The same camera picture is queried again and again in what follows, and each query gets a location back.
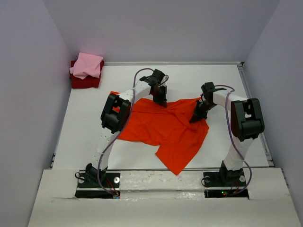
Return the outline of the orange t shirt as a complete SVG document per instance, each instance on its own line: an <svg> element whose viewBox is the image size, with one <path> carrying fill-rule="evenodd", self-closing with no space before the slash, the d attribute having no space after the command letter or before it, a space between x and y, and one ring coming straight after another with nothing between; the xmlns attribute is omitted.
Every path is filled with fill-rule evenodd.
<svg viewBox="0 0 303 227"><path fill-rule="evenodd" d="M155 155L178 175L198 153L209 130L206 120L190 122L198 101L200 98L180 99L162 107L141 98L118 138L158 146Z"/></svg>

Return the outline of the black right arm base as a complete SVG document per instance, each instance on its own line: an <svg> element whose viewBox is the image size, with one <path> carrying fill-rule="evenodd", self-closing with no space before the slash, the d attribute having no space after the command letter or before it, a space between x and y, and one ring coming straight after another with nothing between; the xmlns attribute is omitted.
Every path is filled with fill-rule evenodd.
<svg viewBox="0 0 303 227"><path fill-rule="evenodd" d="M205 198L249 198L247 189L241 191L246 185L244 173L223 182L219 179L219 172L205 172L201 184L204 187Z"/></svg>

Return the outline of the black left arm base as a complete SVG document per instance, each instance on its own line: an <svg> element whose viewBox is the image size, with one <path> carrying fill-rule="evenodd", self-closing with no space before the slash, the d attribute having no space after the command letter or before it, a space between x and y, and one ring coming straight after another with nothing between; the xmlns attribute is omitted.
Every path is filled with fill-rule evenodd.
<svg viewBox="0 0 303 227"><path fill-rule="evenodd" d="M76 172L78 180L75 197L78 199L119 199L121 175L118 172L107 172L105 179L98 182L89 179L85 172Z"/></svg>

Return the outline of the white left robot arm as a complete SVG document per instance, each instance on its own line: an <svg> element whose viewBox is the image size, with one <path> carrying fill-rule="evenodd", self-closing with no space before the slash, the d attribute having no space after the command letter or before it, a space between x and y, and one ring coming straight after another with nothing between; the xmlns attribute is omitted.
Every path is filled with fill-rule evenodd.
<svg viewBox="0 0 303 227"><path fill-rule="evenodd" d="M109 192L102 184L105 181L108 160L115 140L125 129L134 104L151 95L155 104L167 107L167 86L169 76L151 68L140 69L134 76L133 86L119 94L109 94L100 116L101 135L92 161L85 168L86 179L95 187Z"/></svg>

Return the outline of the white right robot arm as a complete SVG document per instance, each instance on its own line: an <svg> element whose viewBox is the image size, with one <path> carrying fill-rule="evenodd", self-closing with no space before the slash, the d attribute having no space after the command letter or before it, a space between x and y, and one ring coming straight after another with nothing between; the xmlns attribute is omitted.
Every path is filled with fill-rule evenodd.
<svg viewBox="0 0 303 227"><path fill-rule="evenodd" d="M245 156L255 139L263 133L265 124L260 102L257 98L244 98L234 95L234 89L213 82L201 86L201 99L197 101L191 123L205 120L208 112L216 106L225 108L225 118L231 146L222 161L219 171L205 172L202 183L206 188L232 187L238 183L246 187L250 180L243 179Z"/></svg>

